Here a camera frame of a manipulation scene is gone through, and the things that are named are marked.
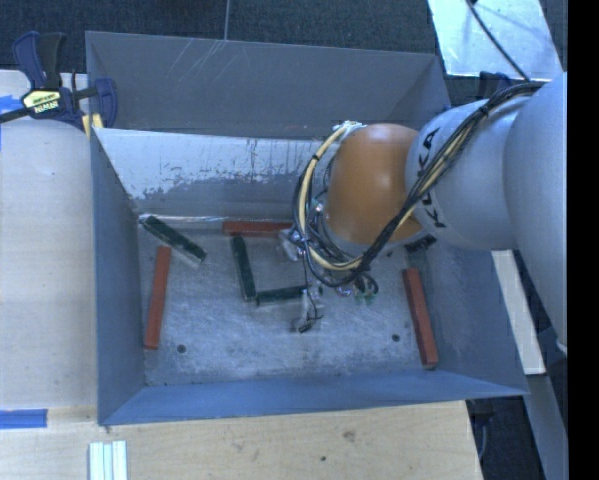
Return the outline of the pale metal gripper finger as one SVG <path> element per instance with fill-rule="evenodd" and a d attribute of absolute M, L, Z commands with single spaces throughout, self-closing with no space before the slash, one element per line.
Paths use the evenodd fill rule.
<path fill-rule="evenodd" d="M 298 262 L 304 258 L 304 240 L 297 229 L 283 229 L 278 233 L 278 238 L 285 255 L 290 261 Z"/>
<path fill-rule="evenodd" d="M 304 289 L 301 297 L 301 311 L 292 321 L 292 329 L 297 333 L 318 330 L 324 317 L 324 305 L 321 298 L 311 290 Z"/>

